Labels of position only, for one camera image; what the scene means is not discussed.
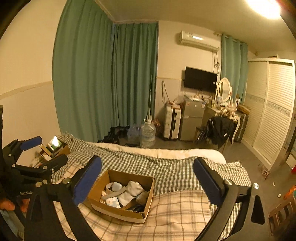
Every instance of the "white mirror frame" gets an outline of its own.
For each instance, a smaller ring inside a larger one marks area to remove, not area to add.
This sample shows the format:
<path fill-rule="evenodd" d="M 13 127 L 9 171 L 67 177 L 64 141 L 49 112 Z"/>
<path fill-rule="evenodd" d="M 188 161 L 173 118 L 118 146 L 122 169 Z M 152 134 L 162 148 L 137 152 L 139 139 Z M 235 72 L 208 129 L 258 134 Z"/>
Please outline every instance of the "white mirror frame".
<path fill-rule="evenodd" d="M 232 94 L 232 89 L 231 89 L 232 87 L 230 85 L 229 80 L 226 77 L 224 77 L 223 79 L 220 80 L 219 84 L 217 85 L 216 96 L 220 96 L 222 83 L 223 84 L 225 83 L 228 86 L 228 89 L 229 89 L 228 96 L 225 99 L 222 100 L 222 103 L 224 103 L 224 102 L 229 100 L 229 98 L 230 98 L 230 96 Z"/>

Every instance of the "white sliding wardrobe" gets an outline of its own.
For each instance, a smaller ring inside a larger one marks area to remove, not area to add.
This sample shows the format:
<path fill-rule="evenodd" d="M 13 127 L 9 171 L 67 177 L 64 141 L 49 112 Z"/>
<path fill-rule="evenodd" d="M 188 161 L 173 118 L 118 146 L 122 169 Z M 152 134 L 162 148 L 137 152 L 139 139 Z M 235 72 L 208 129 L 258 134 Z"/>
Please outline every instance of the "white sliding wardrobe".
<path fill-rule="evenodd" d="M 295 63 L 293 60 L 249 60 L 244 105 L 251 110 L 243 143 L 268 170 L 284 158 L 284 144 L 295 112 Z"/>

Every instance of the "air conditioner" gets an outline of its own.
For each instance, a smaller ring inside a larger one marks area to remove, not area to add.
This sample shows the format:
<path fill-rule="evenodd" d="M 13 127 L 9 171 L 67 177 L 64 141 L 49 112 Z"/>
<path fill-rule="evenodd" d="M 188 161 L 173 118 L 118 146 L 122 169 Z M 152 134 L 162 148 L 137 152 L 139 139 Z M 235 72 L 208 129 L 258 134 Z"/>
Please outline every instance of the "air conditioner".
<path fill-rule="evenodd" d="M 185 31 L 180 32 L 180 44 L 201 48 L 211 52 L 217 52 L 220 47 L 220 41 L 218 40 Z"/>

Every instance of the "green curtain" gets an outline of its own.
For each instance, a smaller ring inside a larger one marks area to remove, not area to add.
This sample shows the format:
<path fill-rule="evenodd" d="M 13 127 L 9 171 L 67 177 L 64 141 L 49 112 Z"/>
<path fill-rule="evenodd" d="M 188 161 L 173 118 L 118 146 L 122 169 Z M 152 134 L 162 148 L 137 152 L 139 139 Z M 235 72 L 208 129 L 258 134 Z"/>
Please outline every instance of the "green curtain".
<path fill-rule="evenodd" d="M 222 66 L 221 78 L 228 78 L 232 85 L 232 98 L 238 94 L 241 103 L 244 100 L 244 90 L 248 74 L 248 45 L 244 42 L 233 41 L 231 36 L 221 36 Z"/>
<path fill-rule="evenodd" d="M 59 126 L 86 141 L 103 139 L 112 120 L 112 21 L 93 0 L 68 0 L 52 64 Z"/>
<path fill-rule="evenodd" d="M 120 24 L 113 30 L 113 125 L 141 124 L 147 115 L 150 83 L 154 113 L 158 23 Z"/>

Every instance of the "white suitcase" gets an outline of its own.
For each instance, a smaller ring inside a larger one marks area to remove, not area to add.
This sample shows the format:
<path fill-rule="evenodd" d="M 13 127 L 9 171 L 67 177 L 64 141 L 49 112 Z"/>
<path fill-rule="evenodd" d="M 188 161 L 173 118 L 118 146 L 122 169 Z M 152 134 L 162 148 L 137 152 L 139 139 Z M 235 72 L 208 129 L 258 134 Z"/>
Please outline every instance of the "white suitcase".
<path fill-rule="evenodd" d="M 177 139 L 181 121 L 181 110 L 172 109 L 167 106 L 165 109 L 165 126 L 163 137 L 167 139 Z"/>

